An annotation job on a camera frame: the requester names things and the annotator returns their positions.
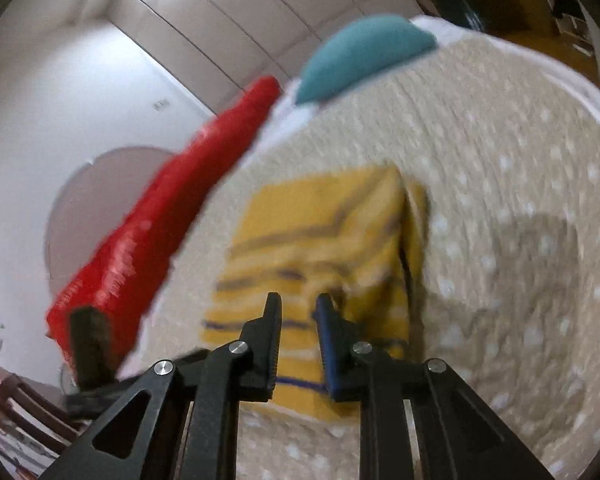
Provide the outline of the wall light switch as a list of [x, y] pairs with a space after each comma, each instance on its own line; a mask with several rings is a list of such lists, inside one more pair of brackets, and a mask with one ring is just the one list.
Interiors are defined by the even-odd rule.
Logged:
[[157, 101], [154, 103], [154, 109], [158, 110], [158, 112], [160, 112], [160, 110], [165, 110], [169, 106], [170, 106], [170, 101], [167, 99], [163, 99], [163, 100], [160, 100], [160, 101]]

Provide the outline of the yellow striped knit sweater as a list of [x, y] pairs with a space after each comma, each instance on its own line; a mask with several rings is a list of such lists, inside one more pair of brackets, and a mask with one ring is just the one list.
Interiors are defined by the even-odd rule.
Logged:
[[410, 339], [410, 288], [422, 274], [425, 185], [393, 165], [365, 166], [265, 185], [235, 231], [201, 339], [219, 346], [282, 298], [277, 385], [270, 412], [344, 422], [358, 411], [324, 390], [316, 298], [329, 294], [343, 317], [395, 358]]

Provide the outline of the teal pillow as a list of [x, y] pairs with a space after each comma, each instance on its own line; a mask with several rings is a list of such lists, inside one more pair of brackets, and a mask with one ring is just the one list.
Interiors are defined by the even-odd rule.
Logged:
[[325, 102], [359, 82], [434, 50], [436, 37], [396, 14], [347, 24], [315, 50], [300, 73], [296, 103]]

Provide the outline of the red fluffy blanket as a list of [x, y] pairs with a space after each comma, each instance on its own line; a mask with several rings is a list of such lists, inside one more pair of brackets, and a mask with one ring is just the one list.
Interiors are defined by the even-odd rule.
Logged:
[[262, 76], [232, 107], [202, 126], [73, 275], [46, 312], [47, 335], [69, 366], [76, 364], [69, 318], [79, 307], [106, 315], [111, 368], [119, 368], [134, 349], [140, 321], [168, 276], [172, 256], [207, 196], [249, 150], [281, 94], [275, 77]]

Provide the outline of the beige wardrobe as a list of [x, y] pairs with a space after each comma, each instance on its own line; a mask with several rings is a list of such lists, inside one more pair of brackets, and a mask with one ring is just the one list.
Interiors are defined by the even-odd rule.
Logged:
[[262, 75], [297, 78], [311, 54], [359, 18], [424, 13], [419, 0], [81, 0], [152, 64], [218, 112]]

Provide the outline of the beige dotted bedspread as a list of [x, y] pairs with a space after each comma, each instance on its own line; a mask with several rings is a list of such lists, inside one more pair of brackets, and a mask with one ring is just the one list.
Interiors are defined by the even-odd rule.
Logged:
[[556, 478], [590, 473], [600, 459], [600, 124], [577, 99], [468, 37], [253, 148], [190, 229], [130, 370], [200, 345], [230, 239], [262, 186], [393, 164], [429, 198], [420, 350], [448, 362]]

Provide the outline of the dark wooden chair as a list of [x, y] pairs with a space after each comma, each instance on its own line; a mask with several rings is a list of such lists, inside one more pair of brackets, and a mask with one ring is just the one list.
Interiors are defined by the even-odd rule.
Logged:
[[44, 398], [16, 374], [0, 382], [0, 413], [21, 443], [52, 460], [61, 455], [86, 429], [84, 422], [71, 420], [63, 408]]

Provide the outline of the round grey headboard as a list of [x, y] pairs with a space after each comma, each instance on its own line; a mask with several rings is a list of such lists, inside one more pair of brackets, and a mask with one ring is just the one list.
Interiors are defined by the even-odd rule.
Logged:
[[45, 233], [50, 294], [57, 296], [131, 211], [173, 154], [124, 146], [86, 162], [58, 192]]

